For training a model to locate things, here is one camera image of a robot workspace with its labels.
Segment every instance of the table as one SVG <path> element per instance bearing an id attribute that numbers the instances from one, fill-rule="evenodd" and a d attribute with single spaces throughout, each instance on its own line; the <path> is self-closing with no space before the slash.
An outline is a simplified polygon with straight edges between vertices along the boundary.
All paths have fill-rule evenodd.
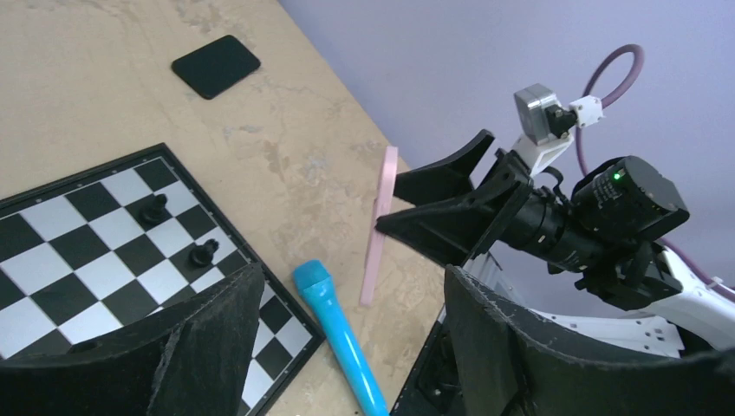
<path id="1" fill-rule="evenodd" d="M 275 0 L 3 2 L 0 28 L 0 198 L 165 142 L 293 293 L 290 272 L 323 260 L 394 402 L 442 274 L 388 242 L 374 305 L 358 306 L 387 141 Z M 225 34 L 263 66 L 205 101 L 169 65 Z M 358 410 L 325 344 L 270 414 Z"/>

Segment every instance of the black foam pad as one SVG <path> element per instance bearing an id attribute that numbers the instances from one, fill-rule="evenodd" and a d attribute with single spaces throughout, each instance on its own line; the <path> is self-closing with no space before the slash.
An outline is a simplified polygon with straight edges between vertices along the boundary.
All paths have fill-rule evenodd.
<path id="1" fill-rule="evenodd" d="M 227 35 L 171 64 L 202 98 L 211 100 L 260 68 L 260 61 L 235 36 Z"/>

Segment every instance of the pink plastic strip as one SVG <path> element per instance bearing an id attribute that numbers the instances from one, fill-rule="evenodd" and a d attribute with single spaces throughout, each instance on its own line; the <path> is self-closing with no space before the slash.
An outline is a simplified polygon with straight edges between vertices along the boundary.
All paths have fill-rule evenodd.
<path id="1" fill-rule="evenodd" d="M 386 240 L 385 234 L 375 230 L 375 223 L 378 217 L 390 213 L 397 172 L 398 147 L 388 146 L 383 157 L 381 175 L 378 177 L 378 197 L 373 202 L 373 221 L 370 224 L 370 239 L 367 241 L 365 276 L 362 278 L 362 292 L 360 293 L 360 303 L 364 306 L 370 306 L 370 303 L 373 302 L 373 293 L 378 282 L 378 271 L 381 268 L 383 242 Z"/>

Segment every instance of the blue marker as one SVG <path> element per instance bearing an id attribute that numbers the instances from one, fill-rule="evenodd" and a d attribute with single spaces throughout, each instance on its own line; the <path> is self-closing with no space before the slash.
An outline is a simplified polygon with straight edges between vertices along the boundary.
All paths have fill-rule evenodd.
<path id="1" fill-rule="evenodd" d="M 388 416 L 386 400 L 337 302 L 332 276 L 322 262 L 309 260 L 294 270 L 294 282 L 299 295 L 322 324 L 365 416 Z"/>

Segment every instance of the black chess piece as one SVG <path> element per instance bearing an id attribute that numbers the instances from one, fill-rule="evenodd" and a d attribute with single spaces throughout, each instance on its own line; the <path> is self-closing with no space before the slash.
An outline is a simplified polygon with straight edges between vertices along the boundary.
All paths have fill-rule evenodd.
<path id="1" fill-rule="evenodd" d="M 151 203 L 140 210 L 140 219 L 149 224 L 159 224 L 166 217 L 166 202 L 168 198 L 161 193 Z"/>
<path id="2" fill-rule="evenodd" d="M 205 267 L 211 264 L 214 252 L 219 248 L 219 243 L 214 238 L 205 241 L 202 245 L 196 245 L 189 253 L 189 260 L 197 267 Z"/>

